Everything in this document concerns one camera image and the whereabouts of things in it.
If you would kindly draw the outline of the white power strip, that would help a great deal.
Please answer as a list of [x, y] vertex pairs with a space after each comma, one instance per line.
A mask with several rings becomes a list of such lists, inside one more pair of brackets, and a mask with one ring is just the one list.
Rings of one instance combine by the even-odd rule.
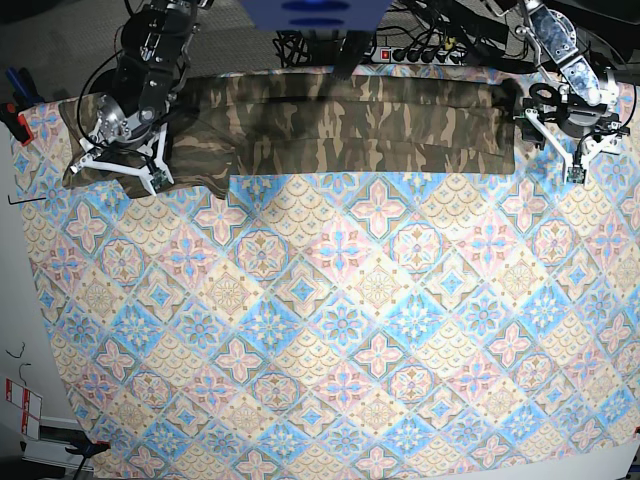
[[433, 48], [376, 47], [369, 60], [373, 64], [397, 65], [461, 65], [467, 51], [461, 45], [449, 50], [435, 51]]

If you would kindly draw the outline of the blue black clamp lower left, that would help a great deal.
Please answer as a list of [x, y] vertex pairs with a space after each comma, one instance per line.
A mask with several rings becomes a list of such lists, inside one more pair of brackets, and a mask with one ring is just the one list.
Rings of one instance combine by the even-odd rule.
[[88, 468], [90, 460], [111, 448], [108, 441], [91, 441], [84, 431], [40, 427], [41, 459], [68, 468]]

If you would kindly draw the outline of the red white label card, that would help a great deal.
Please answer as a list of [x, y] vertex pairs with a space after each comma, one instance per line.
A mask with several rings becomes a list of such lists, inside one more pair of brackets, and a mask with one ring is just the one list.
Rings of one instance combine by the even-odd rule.
[[1, 422], [29, 439], [38, 440], [43, 398], [10, 378], [5, 378], [2, 386]]

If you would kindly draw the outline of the black centre post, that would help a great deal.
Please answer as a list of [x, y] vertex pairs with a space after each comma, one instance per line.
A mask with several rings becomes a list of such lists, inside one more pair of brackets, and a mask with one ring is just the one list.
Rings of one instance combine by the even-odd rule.
[[340, 47], [333, 67], [332, 76], [338, 80], [348, 80], [369, 49], [371, 31], [349, 30]]

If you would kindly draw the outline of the black orange clamp upper left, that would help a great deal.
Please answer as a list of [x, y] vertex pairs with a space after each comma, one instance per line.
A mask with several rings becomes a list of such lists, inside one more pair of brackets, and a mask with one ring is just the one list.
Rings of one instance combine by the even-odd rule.
[[22, 114], [23, 110], [34, 104], [34, 95], [27, 85], [25, 73], [24, 68], [16, 70], [10, 67], [6, 70], [6, 76], [14, 88], [16, 103], [1, 104], [1, 121], [22, 146], [27, 146], [33, 140], [33, 133]]

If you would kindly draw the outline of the black hex key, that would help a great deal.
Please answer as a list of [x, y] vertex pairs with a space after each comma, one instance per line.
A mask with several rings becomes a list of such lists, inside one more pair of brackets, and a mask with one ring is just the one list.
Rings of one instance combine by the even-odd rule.
[[15, 198], [12, 198], [10, 195], [7, 196], [7, 202], [8, 202], [9, 205], [12, 205], [12, 206], [44, 201], [46, 199], [47, 199], [47, 197], [46, 196], [42, 196], [42, 195], [21, 196], [21, 197], [16, 196]]

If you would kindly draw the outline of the camouflage T-shirt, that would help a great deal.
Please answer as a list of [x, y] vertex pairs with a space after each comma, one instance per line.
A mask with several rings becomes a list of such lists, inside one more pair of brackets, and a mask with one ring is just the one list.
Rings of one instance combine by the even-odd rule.
[[234, 175], [510, 174], [520, 87], [282, 73], [190, 79], [169, 125], [171, 188], [224, 198]]

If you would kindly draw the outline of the patterned tile tablecloth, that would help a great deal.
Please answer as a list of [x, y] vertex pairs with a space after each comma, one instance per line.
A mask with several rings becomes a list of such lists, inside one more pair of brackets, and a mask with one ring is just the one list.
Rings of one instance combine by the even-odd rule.
[[585, 458], [639, 427], [639, 104], [584, 185], [239, 177], [67, 190], [57, 104], [13, 143], [55, 365], [102, 477], [425, 478]]

